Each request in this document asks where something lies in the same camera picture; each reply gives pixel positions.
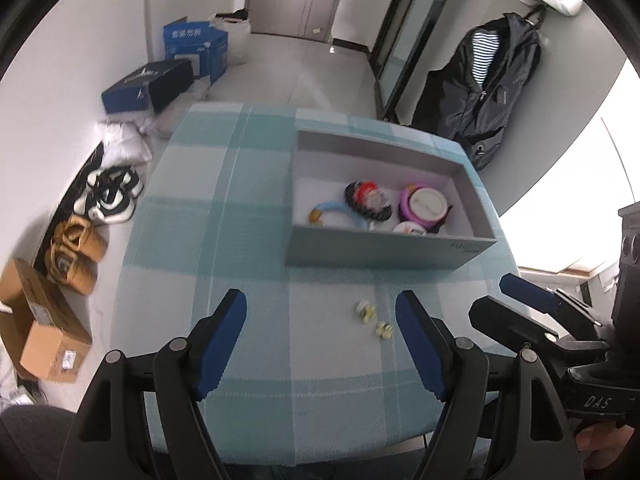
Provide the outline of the person's right hand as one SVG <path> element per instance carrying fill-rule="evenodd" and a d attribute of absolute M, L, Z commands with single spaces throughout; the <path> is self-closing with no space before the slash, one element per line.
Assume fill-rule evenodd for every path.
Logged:
<path fill-rule="evenodd" d="M 631 426 L 617 426 L 615 422 L 599 422 L 578 432 L 575 437 L 579 452 L 584 456 L 586 469 L 604 469 L 622 454 L 634 434 Z"/>

